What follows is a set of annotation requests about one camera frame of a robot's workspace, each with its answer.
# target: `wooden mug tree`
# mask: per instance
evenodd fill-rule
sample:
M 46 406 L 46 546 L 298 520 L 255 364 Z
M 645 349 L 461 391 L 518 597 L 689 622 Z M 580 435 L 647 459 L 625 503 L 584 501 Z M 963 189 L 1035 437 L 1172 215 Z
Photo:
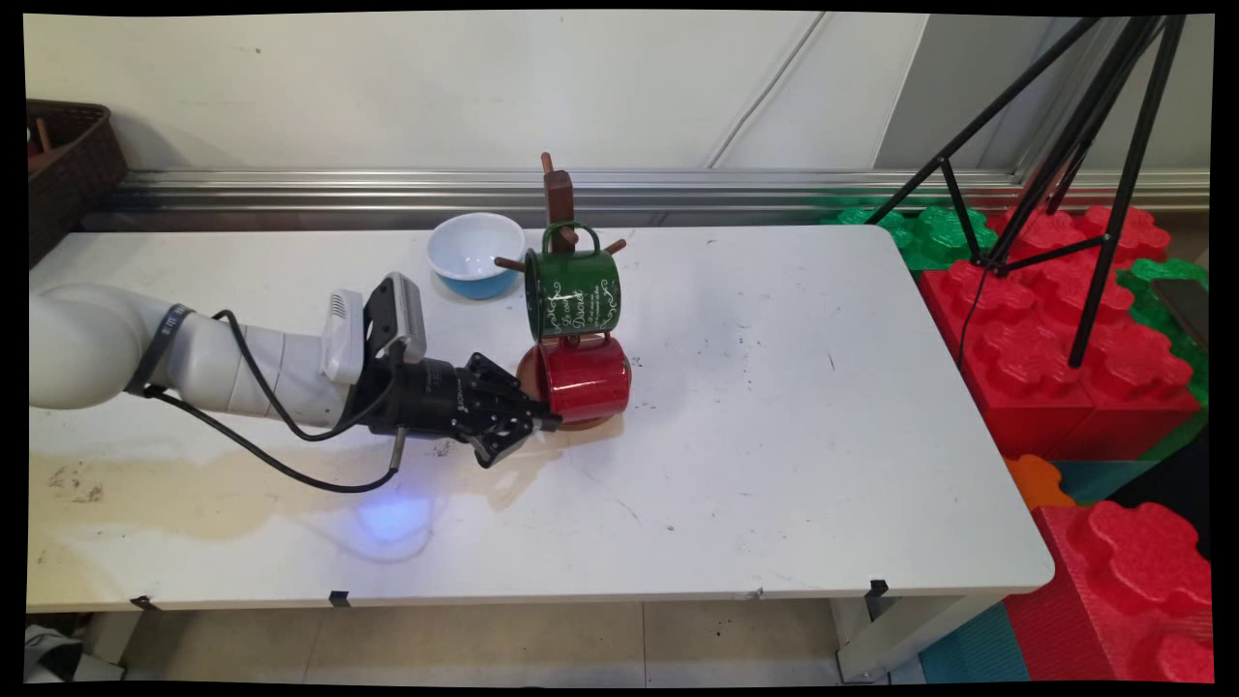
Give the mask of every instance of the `wooden mug tree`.
M 567 175 L 564 170 L 556 170 L 550 161 L 550 152 L 541 154 L 543 161 L 543 191 L 546 194 L 546 224 L 551 225 L 558 222 L 565 222 L 576 219 L 572 208 L 572 177 Z M 580 241 L 580 236 L 576 234 L 571 227 L 561 227 L 555 230 L 555 234 L 550 238 L 550 251 L 553 254 L 572 254 L 576 251 L 576 243 Z M 605 246 L 608 254 L 615 254 L 616 251 L 623 249 L 628 245 L 628 240 L 617 239 Z M 496 256 L 494 265 L 512 269 L 514 271 L 525 272 L 525 264 L 515 259 L 508 259 L 504 256 Z M 579 343 L 581 340 L 580 336 L 566 337 L 572 343 Z M 589 340 L 601 340 L 601 336 L 590 337 Z M 520 365 L 517 369 L 517 379 L 520 380 L 520 387 L 527 394 L 529 394 L 535 400 L 544 400 L 545 396 L 541 395 L 540 384 L 538 379 L 538 345 L 530 348 L 530 350 L 520 359 Z M 577 423 L 563 425 L 560 431 L 585 431 L 593 428 L 611 417 L 602 417 L 597 420 L 589 420 Z

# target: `blue bowl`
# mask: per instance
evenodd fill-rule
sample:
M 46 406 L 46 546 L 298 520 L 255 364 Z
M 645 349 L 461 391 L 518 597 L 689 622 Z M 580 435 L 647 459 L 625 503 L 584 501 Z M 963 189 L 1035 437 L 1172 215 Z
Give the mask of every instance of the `blue bowl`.
M 452 290 L 483 300 L 512 285 L 517 271 L 494 265 L 496 256 L 520 259 L 525 233 L 512 218 L 496 213 L 466 213 L 444 220 L 430 233 L 426 260 Z
M 442 279 L 444 285 L 450 287 L 452 292 L 472 297 L 473 300 L 486 300 L 487 297 L 494 297 L 507 290 L 508 286 L 512 285 L 512 280 L 517 277 L 517 271 L 512 269 L 499 270 L 503 271 L 499 275 L 482 277 L 478 280 L 456 280 L 455 277 L 447 277 L 444 274 L 439 274 L 439 277 Z

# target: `mug handle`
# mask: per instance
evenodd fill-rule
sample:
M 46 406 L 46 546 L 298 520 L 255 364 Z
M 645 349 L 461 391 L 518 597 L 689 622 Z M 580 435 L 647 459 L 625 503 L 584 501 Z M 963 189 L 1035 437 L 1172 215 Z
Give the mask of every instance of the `mug handle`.
M 543 254 L 550 254 L 550 235 L 561 227 L 581 227 L 585 232 L 590 233 L 593 238 L 593 253 L 597 254 L 602 250 L 602 243 L 598 241 L 598 233 L 593 232 L 593 228 L 577 220 L 560 220 L 558 223 L 551 223 L 546 225 L 546 232 L 543 233 Z

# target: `red foam block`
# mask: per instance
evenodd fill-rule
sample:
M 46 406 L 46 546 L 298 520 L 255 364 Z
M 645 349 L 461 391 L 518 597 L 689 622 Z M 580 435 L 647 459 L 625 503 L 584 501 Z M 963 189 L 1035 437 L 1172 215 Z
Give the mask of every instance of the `red foam block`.
M 1007 208 L 1001 215 L 995 215 L 987 222 L 990 229 L 1001 233 L 1006 228 L 1006 223 L 1011 220 L 1011 213 L 1015 208 Z M 1075 227 L 1075 222 L 1067 213 L 1058 210 L 1054 214 L 1046 214 L 1044 207 L 1033 210 L 1032 215 L 1028 217 L 1028 222 L 1025 223 L 1023 228 L 1020 229 L 1020 235 L 1016 238 L 1015 243 L 1011 244 L 1011 253 L 1009 259 L 1012 261 L 1018 261 L 1020 259 L 1033 256 L 1036 254 L 1042 254 L 1044 251 L 1051 251 L 1058 249 L 1059 246 L 1066 246 L 1075 241 L 1080 241 L 1087 235 Z
M 944 271 L 924 271 L 917 281 L 953 357 L 980 272 L 957 261 Z M 1032 290 L 1015 279 L 990 275 L 965 337 L 964 384 L 1007 458 L 1044 457 L 1093 410 L 1067 366 L 1068 343 L 1040 326 L 1035 302 Z
M 1209 563 L 1158 504 L 1032 513 L 1054 578 L 1006 599 L 1032 680 L 1213 682 Z
M 1037 316 L 1042 323 L 1074 338 L 1084 313 L 1084 300 L 1093 282 L 1095 261 L 1072 255 L 1038 264 L 1026 277 L 1030 287 L 1037 295 Z M 1134 319 L 1127 310 L 1135 295 L 1116 282 L 1116 274 L 1110 270 L 1105 288 L 1101 291 L 1101 303 L 1098 306 L 1097 324 L 1123 324 Z
M 1075 227 L 1084 233 L 1084 236 L 1097 236 L 1105 233 L 1109 222 L 1110 208 L 1093 206 L 1075 218 Z M 1114 266 L 1127 267 L 1136 259 L 1165 261 L 1167 246 L 1170 246 L 1170 233 L 1154 224 L 1152 213 L 1127 207 L 1127 214 L 1123 219 L 1123 234 L 1119 235 L 1119 248 L 1114 253 Z
M 1093 404 L 1047 456 L 1049 461 L 1135 461 L 1191 418 L 1192 366 L 1170 338 L 1135 322 L 1093 327 L 1079 384 Z

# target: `tripod leg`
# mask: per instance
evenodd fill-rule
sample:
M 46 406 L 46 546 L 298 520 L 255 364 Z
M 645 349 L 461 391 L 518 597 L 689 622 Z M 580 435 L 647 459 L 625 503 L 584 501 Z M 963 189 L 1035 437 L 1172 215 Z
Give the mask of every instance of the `tripod leg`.
M 1072 111 L 1072 116 L 1068 119 L 1067 125 L 1063 126 L 1063 131 L 1058 134 L 1058 140 L 1054 141 L 1054 146 L 1049 150 L 1049 154 L 1046 155 L 1046 160 L 1042 162 L 1041 168 L 1038 168 L 1033 175 L 1028 189 L 1025 191 L 1023 198 L 1020 199 L 1015 207 L 1015 212 L 1011 213 L 1011 219 L 1002 229 L 1002 234 L 999 236 L 997 244 L 994 245 L 994 250 L 990 251 L 991 260 L 996 260 L 999 262 L 1006 261 L 1007 254 L 1011 251 L 1011 244 L 1020 233 L 1020 228 L 1022 228 L 1023 223 L 1026 223 L 1032 215 L 1033 208 L 1044 197 L 1046 189 L 1049 187 L 1049 182 L 1058 173 L 1068 155 L 1070 155 L 1072 150 L 1079 142 L 1080 134 L 1084 130 L 1084 126 L 1090 123 L 1093 114 L 1097 111 L 1098 105 L 1101 103 L 1101 99 L 1106 93 L 1106 88 L 1119 77 L 1123 67 L 1126 64 L 1126 57 L 1131 53 L 1134 47 L 1139 46 L 1146 32 L 1151 31 L 1151 27 L 1156 21 L 1156 16 L 1131 17 L 1127 20 L 1127 25 L 1123 27 L 1123 33 L 1119 35 L 1119 38 L 1110 50 L 1110 53 L 1106 54 L 1105 61 L 1101 62 L 1101 67 L 1098 69 L 1093 82 L 1084 92 L 1084 97 L 1080 98 L 1080 103 L 1075 106 L 1075 110 Z
M 1089 147 L 1093 146 L 1093 141 L 1097 140 L 1097 134 L 1101 131 L 1101 126 L 1105 125 L 1105 118 L 1110 115 L 1110 109 L 1114 108 L 1114 103 L 1119 100 L 1119 94 L 1123 92 L 1123 85 L 1126 84 L 1127 78 L 1131 77 L 1132 68 L 1140 61 L 1141 56 L 1145 54 L 1145 50 L 1149 45 L 1157 38 L 1157 35 L 1166 27 L 1166 22 L 1162 21 L 1157 25 L 1147 38 L 1140 45 L 1140 48 L 1129 57 L 1127 64 L 1124 67 L 1121 76 L 1115 80 L 1105 97 L 1101 98 L 1103 106 L 1093 116 L 1093 123 L 1084 129 L 1084 135 L 1080 136 L 1080 142 L 1072 152 L 1072 161 L 1067 165 L 1067 171 L 1063 177 L 1058 180 L 1058 187 L 1054 188 L 1053 196 L 1049 197 L 1049 202 L 1046 204 L 1046 213 L 1054 214 L 1058 212 L 1058 207 L 1063 203 L 1063 198 L 1067 196 L 1067 191 L 1072 187 L 1072 182 L 1075 181 L 1075 175 L 1079 173 L 1080 167 L 1084 165 L 1084 157 L 1088 156 Z
M 1110 264 L 1114 261 L 1114 253 L 1119 248 L 1123 223 L 1127 217 L 1131 193 L 1136 188 L 1136 177 L 1140 175 L 1140 165 L 1145 158 L 1145 150 L 1149 146 L 1149 135 L 1152 132 L 1154 121 L 1157 119 L 1157 106 L 1161 104 L 1162 93 L 1166 90 L 1166 82 L 1170 79 L 1170 68 L 1175 62 L 1175 50 L 1178 48 L 1178 38 L 1183 33 L 1183 15 L 1168 17 L 1161 46 L 1157 47 L 1157 61 L 1154 63 L 1154 71 L 1149 76 L 1145 99 L 1140 104 L 1140 115 L 1136 116 L 1136 129 L 1131 134 L 1131 146 L 1127 149 L 1126 161 L 1123 163 L 1119 191 L 1115 193 L 1114 206 L 1110 208 L 1110 222 L 1105 225 L 1106 240 L 1101 245 L 1097 266 L 1093 269 L 1093 281 L 1089 284 L 1088 297 L 1084 300 L 1084 312 L 1080 314 L 1080 323 L 1075 329 L 1075 340 L 1072 342 L 1072 355 L 1068 365 L 1073 369 L 1078 369 L 1084 363 L 1084 348 L 1088 347 L 1088 337 L 1093 332 L 1093 322 L 1097 321 L 1097 310 L 1101 303 L 1101 292 L 1105 290 L 1105 281 L 1110 275 Z
M 942 177 L 947 180 L 947 189 L 950 191 L 950 201 L 955 204 L 955 214 L 959 215 L 959 227 L 964 230 L 964 239 L 968 240 L 969 259 L 974 264 L 981 262 L 981 249 L 976 245 L 976 233 L 973 232 L 973 220 L 968 219 L 968 207 L 964 204 L 964 194 L 959 191 L 959 182 L 955 181 L 955 170 L 950 166 L 950 160 L 938 157 L 942 165 Z
M 985 124 L 987 124 L 990 119 L 994 118 L 995 114 L 1001 111 L 1002 106 L 1006 106 L 1007 103 L 1015 99 L 1017 94 L 1023 92 L 1025 87 L 1028 87 L 1028 84 L 1032 80 L 1037 79 L 1037 76 L 1044 72 L 1044 69 L 1048 68 L 1051 63 L 1053 63 L 1056 59 L 1058 59 L 1059 56 L 1062 56 L 1068 48 L 1070 48 L 1072 45 L 1075 43 L 1075 40 L 1083 36 L 1088 30 L 1093 28 L 1093 25 L 1095 25 L 1097 21 L 1098 17 L 1084 17 L 1080 21 L 1075 22 L 1075 26 L 1068 30 L 1067 33 L 1064 33 L 1062 38 L 1056 41 L 1054 45 L 1051 46 L 1049 50 L 1046 51 L 1040 58 L 1033 61 L 1033 63 L 1028 66 L 1028 69 L 1023 71 L 1023 74 L 1016 78 L 1016 80 L 1012 82 L 1011 85 L 1002 92 L 1002 94 L 999 94 L 997 98 L 995 98 L 989 106 L 986 106 L 980 114 L 976 115 L 976 118 L 974 118 L 966 126 L 964 126 L 964 130 L 959 131 L 959 134 L 955 135 L 955 137 L 950 139 L 950 142 L 948 142 L 942 150 L 938 151 L 938 154 L 930 157 L 929 161 L 926 162 L 923 167 L 917 170 L 917 173 L 912 175 L 912 178 L 909 178 L 907 183 L 901 186 L 900 189 L 896 191 L 895 194 L 891 196 L 891 198 L 886 203 L 883 203 L 881 208 L 873 210 L 873 214 L 870 215 L 867 220 L 865 220 L 866 224 L 877 224 L 878 220 L 886 217 L 886 213 L 893 210 L 895 207 L 898 206 L 901 201 L 908 197 L 908 193 L 916 191 L 917 186 L 921 186 L 921 182 L 929 178 L 929 175 L 932 175 L 933 171 L 938 168 L 939 157 L 950 157 L 952 155 L 954 155 L 955 150 L 959 150 L 961 145 L 968 142 L 968 139 L 976 135 L 976 131 L 981 130 L 985 126 Z
M 1088 239 L 1082 239 L 1079 241 L 1075 241 L 1074 244 L 1068 244 L 1066 246 L 1059 246 L 1058 249 L 1051 249 L 1049 251 L 1043 251 L 1041 254 L 1035 254 L 1032 256 L 1026 256 L 1023 259 L 1020 259 L 1018 261 L 1011 261 L 1011 262 L 1007 262 L 1007 264 L 1002 264 L 1001 266 L 999 266 L 996 269 L 996 274 L 997 274 L 999 277 L 1006 277 L 1006 275 L 1010 274 L 1014 270 L 1018 270 L 1018 269 L 1023 269 L 1023 267 L 1027 267 L 1027 266 L 1032 266 L 1032 265 L 1040 264 L 1042 261 L 1049 261 L 1049 260 L 1057 259 L 1059 256 L 1066 256 L 1068 254 L 1074 254 L 1075 251 L 1083 251 L 1084 249 L 1092 249 L 1093 246 L 1100 246 L 1104 243 L 1105 243 L 1105 235 L 1104 234 L 1099 234 L 1097 236 L 1090 236 Z

